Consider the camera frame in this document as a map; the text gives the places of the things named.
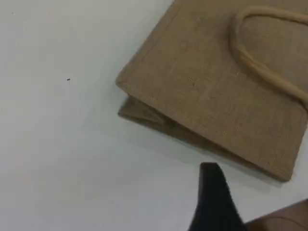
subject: folded bag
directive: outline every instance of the folded bag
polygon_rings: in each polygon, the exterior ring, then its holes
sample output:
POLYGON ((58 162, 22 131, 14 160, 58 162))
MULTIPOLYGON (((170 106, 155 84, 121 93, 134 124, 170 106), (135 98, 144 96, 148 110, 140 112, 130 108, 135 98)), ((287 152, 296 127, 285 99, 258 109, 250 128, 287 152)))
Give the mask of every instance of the folded bag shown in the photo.
POLYGON ((117 78, 119 114, 288 181, 308 119, 306 9, 175 0, 117 78))

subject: white table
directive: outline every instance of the white table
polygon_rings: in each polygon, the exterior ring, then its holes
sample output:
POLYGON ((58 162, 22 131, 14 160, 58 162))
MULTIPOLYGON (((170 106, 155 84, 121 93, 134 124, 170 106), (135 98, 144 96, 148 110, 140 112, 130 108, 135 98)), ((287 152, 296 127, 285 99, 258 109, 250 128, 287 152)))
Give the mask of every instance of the white table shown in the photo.
POLYGON ((171 1, 0 1, 1 230, 186 231, 203 161, 244 221, 308 197, 308 136, 280 184, 117 116, 115 78, 171 1))

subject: bag handle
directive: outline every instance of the bag handle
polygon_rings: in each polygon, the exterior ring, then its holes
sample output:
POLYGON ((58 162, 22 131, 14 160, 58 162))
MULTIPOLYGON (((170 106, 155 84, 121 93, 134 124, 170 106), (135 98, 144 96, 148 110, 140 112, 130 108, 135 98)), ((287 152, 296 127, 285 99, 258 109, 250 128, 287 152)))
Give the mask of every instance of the bag handle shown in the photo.
POLYGON ((247 17, 266 16, 288 20, 308 25, 308 15, 281 10, 267 6, 251 6, 239 11, 231 22, 230 49, 234 58, 239 60, 245 67, 257 73, 263 80, 277 87, 282 92, 298 99, 308 109, 308 93, 285 80, 278 73, 270 70, 263 63, 255 60, 246 50, 240 39, 240 29, 247 17))

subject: burlap fabric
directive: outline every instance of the burlap fabric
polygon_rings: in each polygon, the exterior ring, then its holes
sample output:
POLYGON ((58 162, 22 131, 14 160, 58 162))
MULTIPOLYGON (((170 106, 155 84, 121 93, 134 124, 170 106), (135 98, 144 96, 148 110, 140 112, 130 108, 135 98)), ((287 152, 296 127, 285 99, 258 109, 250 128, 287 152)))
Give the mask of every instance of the burlap fabric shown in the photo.
MULTIPOLYGON (((205 148, 210 141, 287 181, 307 111, 233 59, 230 20, 250 5, 308 9, 305 0, 176 0, 117 79, 132 97, 120 114, 205 148)), ((241 36, 256 59, 308 91, 307 26, 253 17, 241 36)))

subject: jute bag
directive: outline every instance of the jute bag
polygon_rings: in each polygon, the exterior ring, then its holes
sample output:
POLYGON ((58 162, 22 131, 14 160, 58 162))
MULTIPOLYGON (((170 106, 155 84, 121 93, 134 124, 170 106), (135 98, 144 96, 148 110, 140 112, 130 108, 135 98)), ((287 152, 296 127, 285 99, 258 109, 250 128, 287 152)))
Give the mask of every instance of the jute bag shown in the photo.
MULTIPOLYGON (((308 115, 294 95, 234 59, 230 22, 251 5, 308 9, 306 0, 175 0, 116 81, 130 96, 119 114, 288 181, 308 115)), ((240 36, 256 60, 308 91, 306 25, 251 17, 240 36)))

